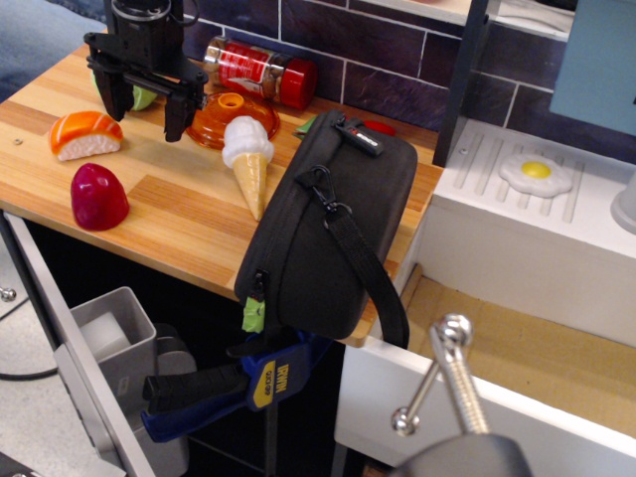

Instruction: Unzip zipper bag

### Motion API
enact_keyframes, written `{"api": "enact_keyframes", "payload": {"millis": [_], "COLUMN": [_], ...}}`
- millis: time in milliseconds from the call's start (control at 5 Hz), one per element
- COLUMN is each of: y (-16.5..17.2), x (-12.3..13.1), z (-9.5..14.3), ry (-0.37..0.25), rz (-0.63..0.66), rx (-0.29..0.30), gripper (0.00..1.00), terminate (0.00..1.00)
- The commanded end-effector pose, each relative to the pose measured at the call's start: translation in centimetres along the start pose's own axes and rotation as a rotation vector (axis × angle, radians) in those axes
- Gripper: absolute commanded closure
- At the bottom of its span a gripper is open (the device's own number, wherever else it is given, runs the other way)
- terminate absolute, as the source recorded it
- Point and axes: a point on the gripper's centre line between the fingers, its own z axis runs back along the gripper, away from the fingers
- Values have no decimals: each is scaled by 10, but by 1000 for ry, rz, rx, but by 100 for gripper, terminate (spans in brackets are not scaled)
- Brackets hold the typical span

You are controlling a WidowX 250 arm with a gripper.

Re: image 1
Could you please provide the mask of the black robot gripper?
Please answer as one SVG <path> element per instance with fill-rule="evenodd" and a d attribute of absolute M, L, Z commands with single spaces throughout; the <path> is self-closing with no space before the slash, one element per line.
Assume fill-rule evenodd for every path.
<path fill-rule="evenodd" d="M 198 3 L 190 3 L 190 15 L 183 1 L 106 1 L 104 7 L 107 31 L 87 33 L 84 41 L 106 112 L 120 121 L 133 107 L 135 85 L 164 95 L 165 140 L 179 141 L 205 108 L 208 77 L 183 51 Z"/>

